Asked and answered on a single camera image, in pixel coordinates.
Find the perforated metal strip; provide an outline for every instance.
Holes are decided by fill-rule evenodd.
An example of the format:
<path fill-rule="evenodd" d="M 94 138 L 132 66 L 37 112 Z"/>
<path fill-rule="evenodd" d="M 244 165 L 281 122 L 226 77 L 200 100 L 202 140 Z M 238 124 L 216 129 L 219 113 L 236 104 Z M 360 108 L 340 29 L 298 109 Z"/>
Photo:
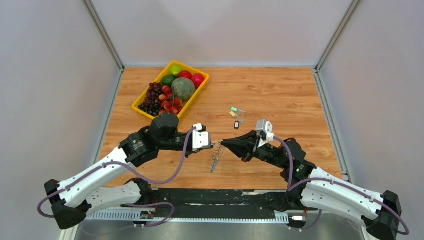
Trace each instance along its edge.
<path fill-rule="evenodd" d="M 141 211 L 151 211 L 154 208 L 129 208 L 129 209 L 106 209 L 95 212 L 87 217 L 88 220 L 107 221 L 146 221 L 158 222 L 163 217 L 154 219 L 140 219 Z M 235 223 L 235 224 L 288 224 L 289 215 L 284 212 L 275 212 L 275 219 L 241 219 L 241 218 L 170 218 L 170 222 L 184 223 Z"/>

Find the yellow basket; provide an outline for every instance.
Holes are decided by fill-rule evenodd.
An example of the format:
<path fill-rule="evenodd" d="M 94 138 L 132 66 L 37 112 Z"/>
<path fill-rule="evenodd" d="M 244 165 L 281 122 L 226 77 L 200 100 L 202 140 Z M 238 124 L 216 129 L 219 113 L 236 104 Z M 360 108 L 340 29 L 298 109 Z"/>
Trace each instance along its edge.
<path fill-rule="evenodd" d="M 172 65 L 179 65 L 182 67 L 183 71 L 189 71 L 192 75 L 194 74 L 201 74 L 204 77 L 204 81 L 203 83 L 198 87 L 198 89 L 196 89 L 196 91 L 194 92 L 193 96 L 190 97 L 190 99 L 186 102 L 183 102 L 181 104 L 182 106 L 182 110 L 181 112 L 178 113 L 178 118 L 180 119 L 181 116 L 186 112 L 186 110 L 190 107 L 190 104 L 192 104 L 192 102 L 195 100 L 195 98 L 199 95 L 200 91 L 205 87 L 206 83 L 209 80 L 209 74 L 204 73 L 202 71 L 199 71 L 191 66 L 187 66 L 184 63 L 181 63 L 179 61 L 171 61 L 168 66 L 165 67 L 165 69 L 159 74 L 159 76 L 156 77 L 156 79 L 153 82 L 156 83 L 160 83 L 162 78 L 165 77 L 166 75 L 169 75 L 169 69 Z M 146 94 L 147 94 L 147 90 L 149 89 L 149 86 L 147 86 L 146 90 L 137 98 L 137 100 L 132 104 L 132 109 L 134 109 L 135 111 L 137 111 L 137 113 L 148 117 L 149 119 L 155 119 L 157 118 L 157 116 L 152 116 L 150 114 L 147 114 L 146 112 L 142 111 L 139 109 L 139 105 L 143 103 L 143 101 L 146 98 Z"/>

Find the wooden table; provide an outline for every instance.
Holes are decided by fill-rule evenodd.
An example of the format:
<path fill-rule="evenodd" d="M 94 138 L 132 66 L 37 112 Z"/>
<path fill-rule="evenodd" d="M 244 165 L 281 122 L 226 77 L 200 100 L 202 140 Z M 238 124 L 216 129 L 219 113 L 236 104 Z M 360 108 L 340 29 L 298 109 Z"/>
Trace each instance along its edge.
<path fill-rule="evenodd" d="M 126 68 L 116 99 L 100 158 L 151 120 L 131 108 L 132 103 L 163 70 L 158 67 Z M 296 138 L 306 159 L 325 171 L 341 177 L 324 112 L 310 68 L 244 68 L 202 67 L 210 75 L 204 91 L 180 120 L 178 130 L 188 131 L 192 125 L 207 126 L 212 141 L 234 138 L 255 129 L 256 122 L 267 119 L 273 132 L 281 139 Z M 234 129 L 235 119 L 229 107 L 243 109 L 244 123 Z M 244 163 L 228 149 L 223 153 L 214 173 L 211 173 L 213 150 L 203 150 L 184 161 L 178 176 L 168 188 L 216 189 L 286 189 L 280 177 L 281 169 L 257 159 Z M 147 178 L 168 179 L 180 163 L 181 152 L 160 151 L 157 159 L 137 171 Z M 133 178 L 123 174 L 107 186 L 123 185 Z"/>

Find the green apple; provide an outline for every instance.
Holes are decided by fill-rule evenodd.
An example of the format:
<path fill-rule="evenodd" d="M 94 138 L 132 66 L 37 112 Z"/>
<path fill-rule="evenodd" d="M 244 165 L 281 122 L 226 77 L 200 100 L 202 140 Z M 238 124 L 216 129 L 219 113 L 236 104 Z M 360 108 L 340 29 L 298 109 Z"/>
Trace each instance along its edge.
<path fill-rule="evenodd" d="M 178 76 L 183 71 L 183 68 L 179 65 L 172 65 L 169 67 L 169 74 L 172 74 L 174 76 Z"/>

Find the red apple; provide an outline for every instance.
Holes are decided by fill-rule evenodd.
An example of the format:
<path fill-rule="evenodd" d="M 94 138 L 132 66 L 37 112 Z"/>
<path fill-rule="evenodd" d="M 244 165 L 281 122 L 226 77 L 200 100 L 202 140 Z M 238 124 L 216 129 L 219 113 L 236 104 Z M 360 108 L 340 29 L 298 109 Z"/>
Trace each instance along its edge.
<path fill-rule="evenodd" d="M 198 89 L 200 85 L 202 85 L 203 81 L 205 80 L 205 77 L 200 73 L 195 73 L 191 77 L 191 81 L 194 83 L 194 87 Z"/>
<path fill-rule="evenodd" d="M 173 107 L 171 107 L 171 108 L 169 109 L 169 112 L 170 112 L 170 113 L 173 113 L 173 114 L 177 114 L 177 113 L 178 113 L 178 107 L 177 107 L 177 106 L 173 106 Z"/>
<path fill-rule="evenodd" d="M 169 101 L 166 101 L 163 103 L 163 108 L 165 110 L 170 109 L 172 107 L 172 104 Z"/>
<path fill-rule="evenodd" d="M 192 74 L 189 71 L 182 71 L 178 74 L 179 78 L 188 78 L 191 79 L 192 78 Z"/>
<path fill-rule="evenodd" d="M 181 98 L 179 98 L 179 97 L 176 97 L 176 98 L 173 100 L 173 105 L 174 105 L 174 106 L 180 106 L 182 103 L 183 103 L 183 100 L 181 100 Z"/>
<path fill-rule="evenodd" d="M 165 86 L 162 87 L 162 91 L 163 91 L 164 94 L 167 95 L 167 94 L 171 93 L 171 88 L 170 88 L 170 86 L 165 85 Z"/>
<path fill-rule="evenodd" d="M 162 95 L 159 95 L 159 100 L 163 103 L 163 102 L 165 102 L 166 100 L 167 100 L 167 96 L 166 95 L 164 95 L 164 94 L 162 94 Z"/>

